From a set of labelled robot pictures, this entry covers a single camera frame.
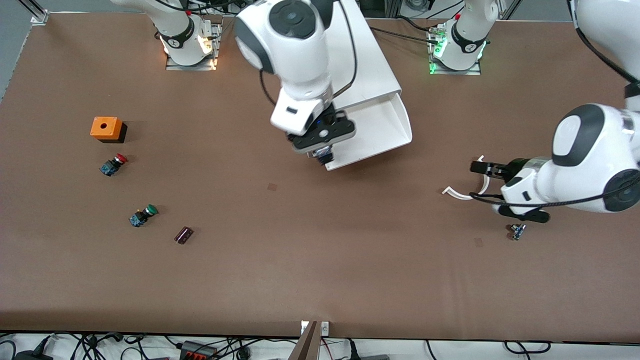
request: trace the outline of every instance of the white robot link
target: white robot link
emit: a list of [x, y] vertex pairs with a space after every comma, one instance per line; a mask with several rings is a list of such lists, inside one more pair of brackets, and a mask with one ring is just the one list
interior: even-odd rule
[[482, 56], [489, 30], [498, 19], [497, 0], [465, 0], [458, 19], [430, 30], [438, 46], [433, 56], [452, 70], [467, 70]]
[[165, 52], [178, 65], [195, 65], [213, 52], [211, 21], [187, 15], [180, 0], [111, 0], [144, 12], [158, 30]]
[[333, 0], [258, 0], [234, 25], [240, 51], [260, 76], [280, 78], [272, 125], [295, 152], [322, 165], [333, 161], [333, 144], [355, 135], [355, 124], [332, 102], [340, 93], [333, 92], [324, 33], [332, 15]]
[[[615, 213], [640, 200], [640, 134], [636, 134], [640, 129], [640, 33], [627, 30], [627, 24], [640, 20], [640, 0], [581, 0], [575, 6], [571, 0], [569, 4], [580, 38], [630, 82], [625, 88], [627, 108], [586, 104], [573, 109], [556, 127], [550, 159], [515, 159], [507, 165], [473, 162], [472, 172], [506, 184], [501, 196], [489, 195], [501, 201], [470, 195], [493, 204], [507, 217], [547, 222], [549, 214], [542, 209], [549, 206]], [[581, 29], [620, 59], [624, 69], [595, 50]], [[524, 227], [514, 227], [516, 239]]]

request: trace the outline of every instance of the white curved bracket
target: white curved bracket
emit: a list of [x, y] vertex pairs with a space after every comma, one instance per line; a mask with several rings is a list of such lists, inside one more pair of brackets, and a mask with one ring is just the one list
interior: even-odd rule
[[[482, 159], [484, 159], [484, 155], [481, 155], [478, 158], [478, 161], [482, 161]], [[487, 175], [483, 175], [483, 184], [482, 184], [482, 188], [480, 189], [480, 191], [478, 192], [478, 194], [484, 194], [484, 192], [486, 191], [486, 189], [489, 188], [489, 177]], [[469, 195], [462, 195], [461, 193], [457, 192], [456, 190], [453, 190], [451, 188], [451, 186], [447, 186], [447, 188], [442, 192], [443, 194], [448, 193], [449, 195], [455, 197], [456, 199], [459, 200], [471, 200], [473, 199], [471, 196]]]

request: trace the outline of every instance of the orange and black box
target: orange and black box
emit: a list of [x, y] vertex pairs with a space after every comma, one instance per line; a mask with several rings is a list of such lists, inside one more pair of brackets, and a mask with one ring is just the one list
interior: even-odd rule
[[117, 117], [96, 116], [91, 125], [91, 136], [104, 143], [124, 143], [127, 124]]

